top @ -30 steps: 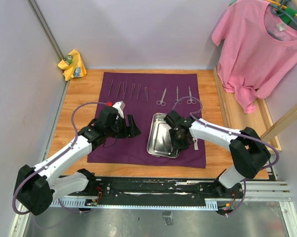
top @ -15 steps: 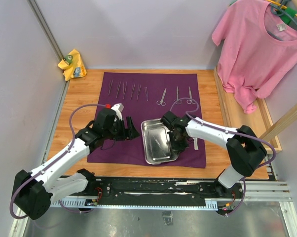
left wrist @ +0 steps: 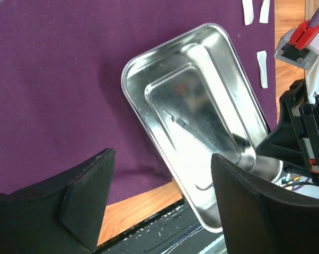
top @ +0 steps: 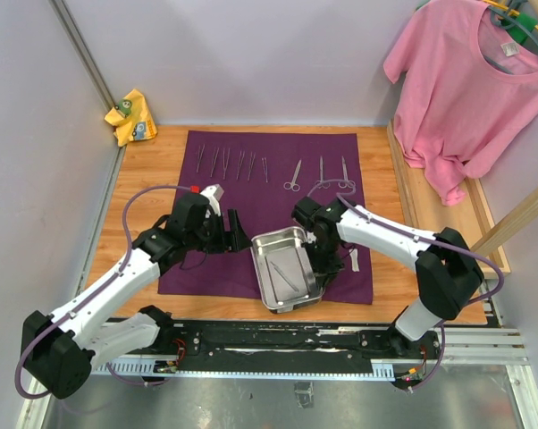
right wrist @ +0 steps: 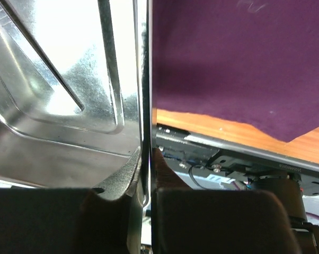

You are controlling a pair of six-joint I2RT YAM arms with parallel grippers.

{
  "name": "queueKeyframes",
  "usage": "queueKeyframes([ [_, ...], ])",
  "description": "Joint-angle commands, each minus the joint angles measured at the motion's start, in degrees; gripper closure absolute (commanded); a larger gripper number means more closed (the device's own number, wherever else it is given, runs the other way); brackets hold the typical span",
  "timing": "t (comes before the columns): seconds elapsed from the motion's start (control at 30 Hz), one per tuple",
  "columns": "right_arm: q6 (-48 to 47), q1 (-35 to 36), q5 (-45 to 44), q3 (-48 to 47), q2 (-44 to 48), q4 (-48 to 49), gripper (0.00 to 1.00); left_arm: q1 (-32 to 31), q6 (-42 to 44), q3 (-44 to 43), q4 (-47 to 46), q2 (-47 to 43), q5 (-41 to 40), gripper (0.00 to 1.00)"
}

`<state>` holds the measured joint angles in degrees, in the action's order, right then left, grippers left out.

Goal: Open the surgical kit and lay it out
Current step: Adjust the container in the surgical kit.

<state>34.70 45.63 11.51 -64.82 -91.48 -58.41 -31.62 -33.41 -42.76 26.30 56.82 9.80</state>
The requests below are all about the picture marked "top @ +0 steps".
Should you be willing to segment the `white gauze pad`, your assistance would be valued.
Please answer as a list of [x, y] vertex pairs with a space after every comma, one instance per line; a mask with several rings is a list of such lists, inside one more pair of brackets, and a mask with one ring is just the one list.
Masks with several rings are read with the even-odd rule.
[[358, 250], [356, 248], [350, 251], [351, 269], [354, 273], [359, 272]]

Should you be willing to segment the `steel instrument tray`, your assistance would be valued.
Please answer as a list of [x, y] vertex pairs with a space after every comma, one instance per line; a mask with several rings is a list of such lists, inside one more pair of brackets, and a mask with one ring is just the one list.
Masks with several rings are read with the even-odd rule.
[[[306, 250], [305, 231], [297, 226], [257, 235], [252, 239], [252, 259], [261, 299], [274, 314], [288, 313], [318, 303], [324, 289], [316, 284]], [[276, 263], [296, 284], [294, 291], [273, 269]]]

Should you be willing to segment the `steel scissors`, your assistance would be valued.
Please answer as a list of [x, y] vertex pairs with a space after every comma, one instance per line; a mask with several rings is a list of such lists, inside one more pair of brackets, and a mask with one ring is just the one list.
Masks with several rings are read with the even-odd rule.
[[338, 187], [340, 189], [352, 188], [354, 189], [356, 184], [353, 180], [349, 178], [348, 167], [346, 159], [344, 156], [341, 157], [341, 168], [342, 168], [342, 180], [339, 182]]
[[329, 189], [330, 184], [325, 180], [324, 177], [324, 158], [319, 156], [319, 176], [318, 180], [315, 182], [315, 186], [318, 189]]
[[291, 179], [283, 183], [283, 188], [285, 190], [290, 190], [292, 192], [300, 191], [300, 185], [298, 184], [298, 175], [300, 173], [301, 165], [302, 165], [302, 160], [299, 159], [295, 166], [295, 170], [294, 170], [294, 173], [292, 174]]

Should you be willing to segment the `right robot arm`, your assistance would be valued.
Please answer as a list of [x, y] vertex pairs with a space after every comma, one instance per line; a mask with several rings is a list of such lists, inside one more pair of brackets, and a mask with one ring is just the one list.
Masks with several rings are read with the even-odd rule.
[[339, 249], [344, 245], [370, 248], [415, 273], [418, 297], [381, 336], [379, 353], [412, 355], [430, 329], [458, 316], [483, 282], [475, 256], [454, 229], [439, 233], [414, 229], [342, 198], [323, 206], [304, 197], [291, 217], [315, 236], [304, 248], [320, 286], [327, 287], [343, 271]]

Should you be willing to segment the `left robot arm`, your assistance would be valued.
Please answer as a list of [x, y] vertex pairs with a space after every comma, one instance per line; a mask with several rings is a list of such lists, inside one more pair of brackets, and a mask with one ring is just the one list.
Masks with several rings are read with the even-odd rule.
[[169, 214], [136, 238], [107, 273], [65, 305], [29, 315], [22, 326], [15, 374], [29, 372], [58, 399], [76, 392], [92, 370], [136, 349], [165, 353], [180, 344], [171, 316], [155, 306], [106, 326], [107, 319], [138, 291], [182, 263], [191, 251], [237, 253], [251, 241], [236, 210], [222, 212], [219, 185], [189, 191]]

